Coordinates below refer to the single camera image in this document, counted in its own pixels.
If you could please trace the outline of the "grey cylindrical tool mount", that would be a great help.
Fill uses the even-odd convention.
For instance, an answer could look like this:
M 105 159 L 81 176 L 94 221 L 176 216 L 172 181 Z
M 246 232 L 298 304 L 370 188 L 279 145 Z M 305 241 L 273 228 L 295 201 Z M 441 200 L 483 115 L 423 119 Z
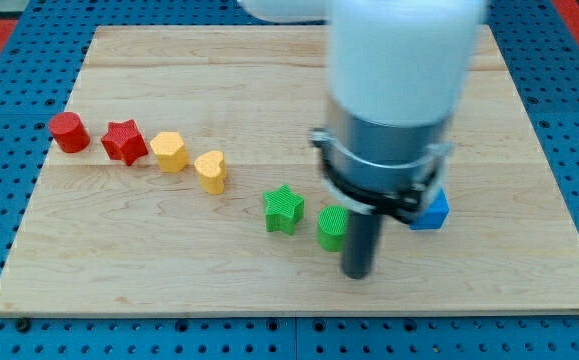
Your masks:
M 384 124 L 359 117 L 327 97 L 326 125 L 311 135 L 334 197 L 362 215 L 411 224 L 435 201 L 452 145 L 450 118 L 428 124 Z

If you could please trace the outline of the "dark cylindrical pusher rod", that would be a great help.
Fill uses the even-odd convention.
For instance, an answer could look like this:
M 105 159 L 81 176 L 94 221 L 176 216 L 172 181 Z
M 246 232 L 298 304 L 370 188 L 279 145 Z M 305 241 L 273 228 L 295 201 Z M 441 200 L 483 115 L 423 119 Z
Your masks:
M 363 279 L 371 273 L 381 227 L 381 215 L 348 213 L 341 255 L 341 268 L 347 277 Z

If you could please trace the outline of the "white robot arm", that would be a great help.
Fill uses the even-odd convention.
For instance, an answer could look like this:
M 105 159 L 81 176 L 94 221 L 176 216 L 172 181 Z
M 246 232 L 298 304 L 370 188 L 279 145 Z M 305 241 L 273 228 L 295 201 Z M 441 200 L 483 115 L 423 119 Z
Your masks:
M 443 187 L 485 0 L 242 0 L 273 23 L 328 26 L 327 116 L 311 135 L 330 192 L 348 211 L 341 255 L 372 269 L 382 221 L 418 220 Z

